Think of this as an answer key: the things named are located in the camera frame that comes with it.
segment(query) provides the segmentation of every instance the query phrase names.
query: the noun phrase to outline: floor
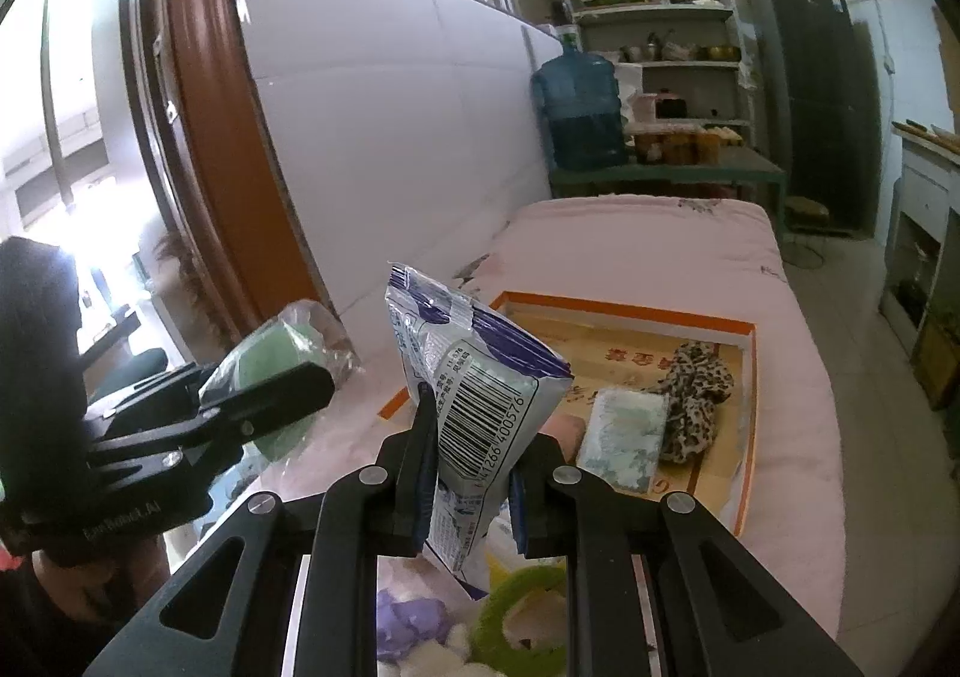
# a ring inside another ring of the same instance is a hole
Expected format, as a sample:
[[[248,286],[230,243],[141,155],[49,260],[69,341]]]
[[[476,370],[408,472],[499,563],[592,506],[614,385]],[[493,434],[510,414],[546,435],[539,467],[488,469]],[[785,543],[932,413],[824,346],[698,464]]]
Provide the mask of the floor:
[[[949,598],[960,495],[937,414],[877,313],[883,250],[816,240],[826,263],[786,266],[832,381],[843,445],[847,576],[839,642],[866,677],[895,677]]]

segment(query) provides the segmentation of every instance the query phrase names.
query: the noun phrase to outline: black shirt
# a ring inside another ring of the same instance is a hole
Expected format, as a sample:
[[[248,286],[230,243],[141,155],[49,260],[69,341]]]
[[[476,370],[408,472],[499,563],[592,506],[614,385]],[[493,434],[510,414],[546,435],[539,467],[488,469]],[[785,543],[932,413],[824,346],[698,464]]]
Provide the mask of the black shirt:
[[[71,621],[40,587],[30,558],[0,571],[3,677],[80,677],[114,632]]]

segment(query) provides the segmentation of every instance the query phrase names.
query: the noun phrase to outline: silver rivet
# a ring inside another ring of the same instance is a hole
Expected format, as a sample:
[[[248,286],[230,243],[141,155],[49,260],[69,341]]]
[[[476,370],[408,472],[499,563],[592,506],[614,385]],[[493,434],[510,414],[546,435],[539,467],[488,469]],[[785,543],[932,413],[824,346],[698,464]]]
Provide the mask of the silver rivet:
[[[576,466],[557,466],[553,469],[553,481],[560,485],[576,485],[584,478]]]
[[[690,493],[670,493],[666,496],[666,505],[677,514],[690,514],[697,508],[697,502]]]
[[[269,514],[277,506],[277,500],[270,493],[256,493],[247,501],[247,508],[253,514]]]
[[[165,469],[173,469],[174,466],[176,466],[176,464],[183,459],[184,453],[180,452],[179,450],[174,450],[173,452],[167,452],[167,454],[163,456],[163,460],[161,460],[160,463],[163,464]]]
[[[387,469],[381,469],[380,466],[367,466],[360,471],[360,481],[365,485],[379,485],[387,481]]]

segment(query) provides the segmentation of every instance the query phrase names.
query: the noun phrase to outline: dark gray refrigerator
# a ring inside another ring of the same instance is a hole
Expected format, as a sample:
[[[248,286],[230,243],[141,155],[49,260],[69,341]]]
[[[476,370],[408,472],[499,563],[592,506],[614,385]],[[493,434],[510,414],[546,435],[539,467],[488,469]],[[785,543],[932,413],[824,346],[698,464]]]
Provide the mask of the dark gray refrigerator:
[[[872,226],[878,180],[875,71],[846,0],[751,0],[771,158],[789,194],[817,200],[832,226]]]

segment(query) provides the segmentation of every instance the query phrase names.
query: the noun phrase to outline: white and purple package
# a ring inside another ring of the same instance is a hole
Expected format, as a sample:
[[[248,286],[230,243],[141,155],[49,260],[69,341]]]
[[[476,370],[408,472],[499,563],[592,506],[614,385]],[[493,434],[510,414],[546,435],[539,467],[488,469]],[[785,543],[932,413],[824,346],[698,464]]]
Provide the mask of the white and purple package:
[[[418,400],[421,381],[437,397],[440,467],[427,541],[454,576],[483,588],[483,536],[507,498],[510,470],[570,386],[570,365],[410,266],[392,265],[386,299],[410,397]]]

